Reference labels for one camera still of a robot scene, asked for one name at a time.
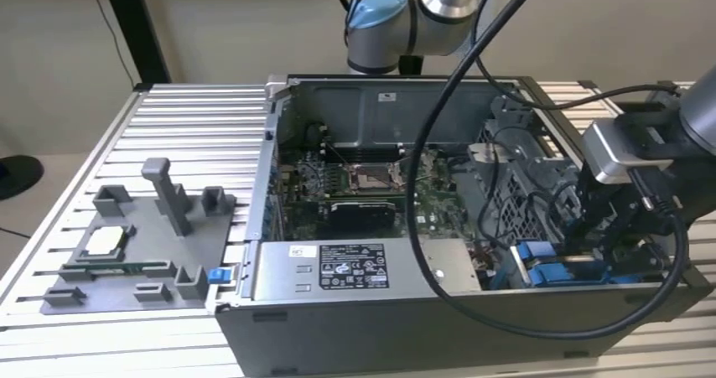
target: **blue connector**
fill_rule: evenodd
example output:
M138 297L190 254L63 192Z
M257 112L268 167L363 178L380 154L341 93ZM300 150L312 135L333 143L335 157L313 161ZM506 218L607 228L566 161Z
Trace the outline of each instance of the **blue connector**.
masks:
M208 276L210 284L228 284L232 283L232 268L229 267L216 267L210 270L210 275Z
M523 261L558 256L558 252L550 241L523 241L518 245L518 252Z

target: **power supply label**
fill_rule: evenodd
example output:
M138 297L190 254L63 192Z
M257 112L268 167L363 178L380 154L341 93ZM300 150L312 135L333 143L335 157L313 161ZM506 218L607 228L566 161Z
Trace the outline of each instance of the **power supply label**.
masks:
M324 290L389 288L389 263L383 244L321 246Z

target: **electronic component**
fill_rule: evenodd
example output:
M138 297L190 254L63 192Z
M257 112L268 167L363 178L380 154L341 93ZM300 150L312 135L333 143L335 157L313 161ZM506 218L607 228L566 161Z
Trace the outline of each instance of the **electronic component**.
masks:
M340 202L331 205L328 223L336 231L389 230L396 223L391 202Z

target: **blue clip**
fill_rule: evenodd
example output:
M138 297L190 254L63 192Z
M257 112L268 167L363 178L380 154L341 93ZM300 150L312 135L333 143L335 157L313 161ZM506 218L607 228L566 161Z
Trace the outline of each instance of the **blue clip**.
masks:
M552 242L550 241L523 241L518 245L518 252L523 261L531 261L534 258L558 256Z
M216 267L210 270L208 280L210 281L210 284L232 283L232 269L226 267Z
M566 266L560 263L546 263L535 266L530 271L530 279L536 287L552 286L556 283L575 280Z

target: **green circuit board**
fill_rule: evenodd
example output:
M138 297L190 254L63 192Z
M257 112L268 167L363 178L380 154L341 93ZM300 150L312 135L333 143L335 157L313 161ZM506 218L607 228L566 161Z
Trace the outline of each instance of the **green circuit board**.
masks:
M408 161L393 163L324 163L316 156L284 165L285 232L289 241L408 236L405 223L405 175ZM417 176L417 226L427 238L475 238L447 158L427 151ZM337 206L377 207L385 220L357 230L336 227ZM360 223L361 216L347 223Z

